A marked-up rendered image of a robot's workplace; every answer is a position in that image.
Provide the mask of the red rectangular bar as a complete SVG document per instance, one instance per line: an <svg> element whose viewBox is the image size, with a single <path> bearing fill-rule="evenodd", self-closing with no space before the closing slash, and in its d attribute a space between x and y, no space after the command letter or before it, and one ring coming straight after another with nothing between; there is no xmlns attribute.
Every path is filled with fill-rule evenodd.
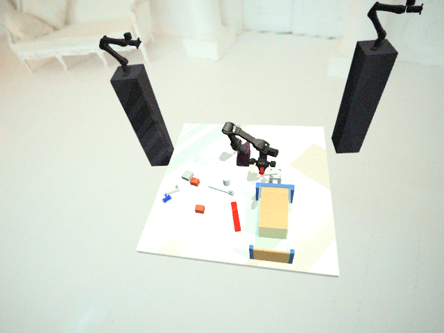
<svg viewBox="0 0 444 333"><path fill-rule="evenodd" d="M234 220L235 232L239 232L239 231L241 231L241 226L240 226L240 222L239 222L237 202L236 201L231 202L231 206L232 206L232 215L233 215L233 220Z"/></svg>

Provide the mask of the orange block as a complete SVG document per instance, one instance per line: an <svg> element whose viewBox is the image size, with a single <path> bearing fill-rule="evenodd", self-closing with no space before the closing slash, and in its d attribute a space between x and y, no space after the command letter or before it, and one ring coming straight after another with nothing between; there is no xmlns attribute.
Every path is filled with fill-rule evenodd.
<svg viewBox="0 0 444 333"><path fill-rule="evenodd" d="M193 186L198 186L199 185L199 183L200 183L200 180L198 179L198 178L191 178L191 180L190 180L190 184L191 185L193 185Z"/></svg>
<svg viewBox="0 0 444 333"><path fill-rule="evenodd" d="M196 205L195 213L204 214L205 206L204 205Z"/></svg>

